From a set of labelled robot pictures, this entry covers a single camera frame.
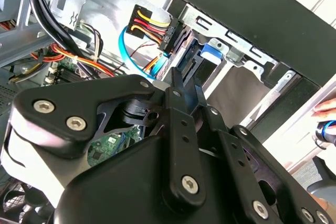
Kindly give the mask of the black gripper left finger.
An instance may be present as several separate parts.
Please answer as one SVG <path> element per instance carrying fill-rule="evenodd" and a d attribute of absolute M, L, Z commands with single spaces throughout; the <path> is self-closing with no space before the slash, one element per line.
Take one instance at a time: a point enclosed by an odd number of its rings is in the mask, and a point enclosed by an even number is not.
<path fill-rule="evenodd" d="M 163 143 L 165 202 L 178 212 L 197 209 L 206 192 L 196 137 L 195 82 L 184 84 L 181 73 L 172 69 L 162 88 L 131 74 L 22 91 L 12 103 L 3 165 L 57 207 L 67 186 L 93 168 L 87 161 L 93 141 L 141 125 L 148 135 L 131 147 L 151 137 Z"/>

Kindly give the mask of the person's hand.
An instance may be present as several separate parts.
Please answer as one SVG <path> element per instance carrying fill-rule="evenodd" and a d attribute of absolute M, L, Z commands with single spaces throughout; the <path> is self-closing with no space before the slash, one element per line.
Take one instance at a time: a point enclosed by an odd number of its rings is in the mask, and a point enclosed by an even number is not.
<path fill-rule="evenodd" d="M 335 117 L 335 98 L 324 101 L 314 107 L 315 118 L 321 118 L 321 120 L 332 120 Z"/>

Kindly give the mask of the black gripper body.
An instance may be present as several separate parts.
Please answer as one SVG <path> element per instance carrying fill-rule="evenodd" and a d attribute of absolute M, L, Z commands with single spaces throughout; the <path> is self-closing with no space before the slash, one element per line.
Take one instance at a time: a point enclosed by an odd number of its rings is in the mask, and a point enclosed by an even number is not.
<path fill-rule="evenodd" d="M 63 192 L 55 223 L 246 223 L 222 161 L 205 153 L 210 135 L 198 145 L 206 202 L 178 212 L 162 196 L 164 145 L 157 137 L 137 144 L 77 176 Z"/>

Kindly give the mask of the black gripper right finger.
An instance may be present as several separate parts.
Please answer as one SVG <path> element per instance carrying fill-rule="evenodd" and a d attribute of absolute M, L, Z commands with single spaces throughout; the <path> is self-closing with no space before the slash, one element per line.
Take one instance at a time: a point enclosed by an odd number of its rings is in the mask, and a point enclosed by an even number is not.
<path fill-rule="evenodd" d="M 195 223 L 334 223 L 244 127 L 228 129 L 194 83 L 198 145 L 207 198 Z"/>

